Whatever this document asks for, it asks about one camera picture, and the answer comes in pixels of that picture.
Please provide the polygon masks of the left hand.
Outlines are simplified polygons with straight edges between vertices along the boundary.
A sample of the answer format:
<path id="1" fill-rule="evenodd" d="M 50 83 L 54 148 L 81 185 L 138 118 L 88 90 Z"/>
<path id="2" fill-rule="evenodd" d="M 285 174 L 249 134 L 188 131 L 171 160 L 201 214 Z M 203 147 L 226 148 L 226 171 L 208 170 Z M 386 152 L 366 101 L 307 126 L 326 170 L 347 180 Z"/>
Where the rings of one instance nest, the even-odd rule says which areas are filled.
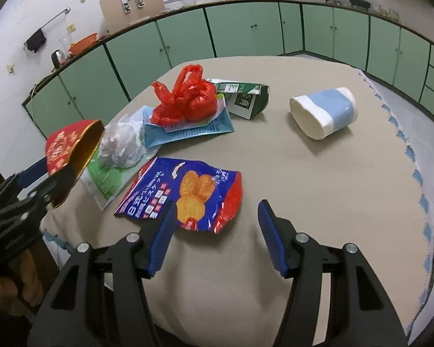
<path id="1" fill-rule="evenodd" d="M 37 241 L 0 269 L 0 311 L 32 320 L 59 274 L 44 241 Z"/>

